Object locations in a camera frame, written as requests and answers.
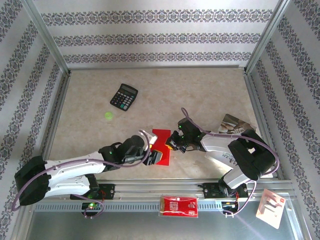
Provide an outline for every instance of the beige floor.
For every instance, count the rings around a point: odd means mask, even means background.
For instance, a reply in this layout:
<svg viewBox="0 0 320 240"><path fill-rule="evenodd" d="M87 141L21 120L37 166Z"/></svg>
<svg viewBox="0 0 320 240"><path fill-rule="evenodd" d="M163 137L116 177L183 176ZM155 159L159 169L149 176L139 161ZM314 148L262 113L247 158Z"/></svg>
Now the beige floor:
<svg viewBox="0 0 320 240"><path fill-rule="evenodd" d="M139 129L177 129L185 107L190 117L216 131L225 114L257 126L238 68L161 68L72 71L51 160L74 158L123 142ZM127 112L110 105L121 83L139 93ZM105 112L113 119L106 120ZM171 151L170 166L139 165L97 175L97 179L220 178L226 169L199 151Z"/></svg>

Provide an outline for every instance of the patterned wallpaper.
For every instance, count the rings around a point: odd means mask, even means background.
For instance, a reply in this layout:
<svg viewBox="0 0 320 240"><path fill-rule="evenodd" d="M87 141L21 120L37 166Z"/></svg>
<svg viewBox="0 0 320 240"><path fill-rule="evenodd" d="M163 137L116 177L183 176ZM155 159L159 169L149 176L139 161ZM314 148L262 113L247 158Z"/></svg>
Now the patterned wallpaper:
<svg viewBox="0 0 320 240"><path fill-rule="evenodd" d="M18 212L14 174L42 153L60 79L66 79L19 0L0 0L0 240Z"/></svg>
<svg viewBox="0 0 320 240"><path fill-rule="evenodd" d="M244 67L278 0L35 0L69 68Z"/></svg>
<svg viewBox="0 0 320 240"><path fill-rule="evenodd" d="M319 17L316 0L292 1L251 73L312 239L320 239Z"/></svg>

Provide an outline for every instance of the calculator display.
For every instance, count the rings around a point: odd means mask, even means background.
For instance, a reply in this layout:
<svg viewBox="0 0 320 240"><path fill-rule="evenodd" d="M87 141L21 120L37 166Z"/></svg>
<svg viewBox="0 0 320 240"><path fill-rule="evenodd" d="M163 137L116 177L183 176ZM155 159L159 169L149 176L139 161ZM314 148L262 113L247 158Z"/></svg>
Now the calculator display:
<svg viewBox="0 0 320 240"><path fill-rule="evenodd" d="M129 87L122 86L121 88L124 89L124 90L127 90L127 91L130 92L130 93L136 94L136 91L133 90L133 89L131 89L131 88L129 88Z"/></svg>

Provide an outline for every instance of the striped wallpaper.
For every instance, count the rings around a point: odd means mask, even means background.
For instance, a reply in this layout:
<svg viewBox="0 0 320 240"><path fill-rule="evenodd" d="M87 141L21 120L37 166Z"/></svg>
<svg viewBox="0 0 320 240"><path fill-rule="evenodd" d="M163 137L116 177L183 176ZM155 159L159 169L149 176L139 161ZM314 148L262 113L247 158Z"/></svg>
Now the striped wallpaper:
<svg viewBox="0 0 320 240"><path fill-rule="evenodd" d="M35 0L68 67L244 67L278 0Z"/></svg>
<svg viewBox="0 0 320 240"><path fill-rule="evenodd" d="M0 0L0 239L10 239L14 174L42 153L62 71L19 0Z"/></svg>
<svg viewBox="0 0 320 240"><path fill-rule="evenodd" d="M294 0L251 72L284 175L320 239L320 1Z"/></svg>

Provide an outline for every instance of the calculator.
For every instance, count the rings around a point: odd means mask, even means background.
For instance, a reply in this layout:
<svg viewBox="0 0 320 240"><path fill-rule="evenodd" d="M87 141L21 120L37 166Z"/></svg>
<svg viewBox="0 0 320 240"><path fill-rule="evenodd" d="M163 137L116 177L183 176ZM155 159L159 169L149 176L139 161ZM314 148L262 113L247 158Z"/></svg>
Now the calculator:
<svg viewBox="0 0 320 240"><path fill-rule="evenodd" d="M111 99L110 104L123 111L128 111L137 95L137 89L122 83L117 93Z"/></svg>

